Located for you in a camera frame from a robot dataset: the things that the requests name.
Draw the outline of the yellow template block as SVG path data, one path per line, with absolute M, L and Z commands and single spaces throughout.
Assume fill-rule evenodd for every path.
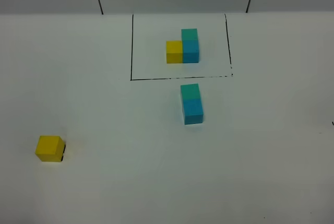
M 182 41 L 166 41 L 166 62 L 179 64 L 183 62 Z

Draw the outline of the green template block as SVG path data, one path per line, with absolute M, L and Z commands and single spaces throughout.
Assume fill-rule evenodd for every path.
M 181 30 L 182 41 L 198 41 L 197 29 L 182 29 Z

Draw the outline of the blue template block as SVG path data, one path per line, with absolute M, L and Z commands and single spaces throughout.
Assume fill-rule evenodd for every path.
M 184 40 L 183 47 L 183 63 L 199 62 L 199 42 L 198 40 Z

